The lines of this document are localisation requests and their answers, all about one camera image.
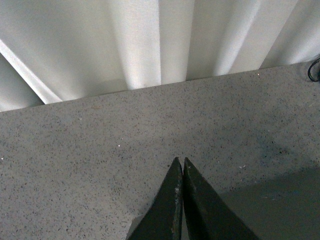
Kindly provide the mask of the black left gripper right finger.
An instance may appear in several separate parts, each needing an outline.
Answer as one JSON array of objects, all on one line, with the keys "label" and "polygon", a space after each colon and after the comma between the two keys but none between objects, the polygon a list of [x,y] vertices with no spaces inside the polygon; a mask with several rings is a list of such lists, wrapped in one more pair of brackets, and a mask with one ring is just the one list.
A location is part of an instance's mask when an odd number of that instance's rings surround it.
[{"label": "black left gripper right finger", "polygon": [[186,157],[183,205],[190,240],[258,240]]}]

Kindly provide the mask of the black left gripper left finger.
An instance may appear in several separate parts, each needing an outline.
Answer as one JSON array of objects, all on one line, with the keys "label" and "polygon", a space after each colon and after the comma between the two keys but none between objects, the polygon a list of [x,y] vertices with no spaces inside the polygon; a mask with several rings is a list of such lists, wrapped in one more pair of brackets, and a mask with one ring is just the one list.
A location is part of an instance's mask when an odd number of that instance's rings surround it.
[{"label": "black left gripper left finger", "polygon": [[152,205],[128,235],[129,240],[180,240],[183,217],[183,171],[172,161]]}]

